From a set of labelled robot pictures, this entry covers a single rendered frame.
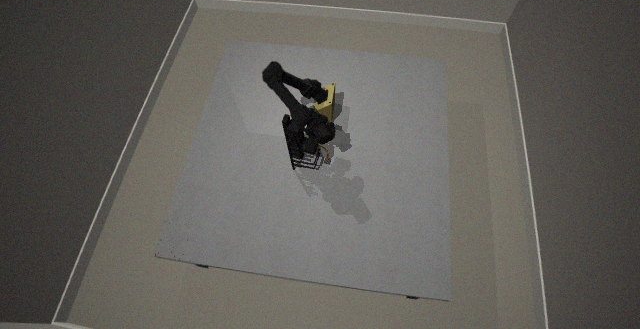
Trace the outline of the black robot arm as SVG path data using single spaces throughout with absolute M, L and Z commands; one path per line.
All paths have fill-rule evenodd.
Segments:
M 328 89 L 324 90 L 321 88 L 319 81 L 309 78 L 300 79 L 284 71 L 281 65 L 273 61 L 262 71 L 262 74 L 263 81 L 267 83 L 267 86 L 272 89 L 287 106 L 290 110 L 291 118 L 300 129 L 307 134 L 313 132 L 321 145 L 335 138 L 336 130 L 334 123 L 330 122 L 327 123 L 327 125 L 321 124 L 320 115 L 315 112 L 313 108 L 308 108 L 306 105 L 300 104 L 283 84 L 285 83 L 299 89 L 304 97 L 308 99 L 312 97 L 317 101 L 317 104 L 320 104 L 327 100 Z M 307 127 L 305 128 L 306 125 Z

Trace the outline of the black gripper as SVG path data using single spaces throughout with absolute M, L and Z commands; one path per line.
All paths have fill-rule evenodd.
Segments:
M 321 118 L 321 124 L 323 123 L 324 125 L 326 125 L 327 121 L 328 121 L 328 117 L 325 115 L 320 115 Z M 314 136 L 313 132 L 310 132 L 309 134 L 306 133 L 306 135 L 309 136 L 309 138 L 306 138 L 306 141 L 303 142 L 301 150 L 303 152 L 306 153 L 310 153 L 310 154 L 315 154 L 317 147 L 319 145 L 319 142 L 317 141 L 316 137 Z

